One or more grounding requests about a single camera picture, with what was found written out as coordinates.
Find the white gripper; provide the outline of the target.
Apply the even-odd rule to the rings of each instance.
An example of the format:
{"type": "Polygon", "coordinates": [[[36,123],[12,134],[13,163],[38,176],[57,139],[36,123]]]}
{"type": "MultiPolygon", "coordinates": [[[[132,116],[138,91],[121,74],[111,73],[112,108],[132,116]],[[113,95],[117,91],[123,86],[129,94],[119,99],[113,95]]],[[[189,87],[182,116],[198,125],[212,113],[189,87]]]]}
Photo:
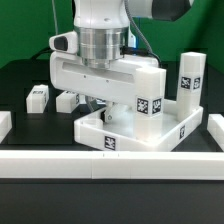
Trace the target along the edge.
{"type": "Polygon", "coordinates": [[[123,53],[127,35],[127,30],[79,30],[49,40],[53,86],[106,100],[106,123],[113,120],[114,102],[134,105],[136,70],[158,66],[153,57],[123,53]]]}

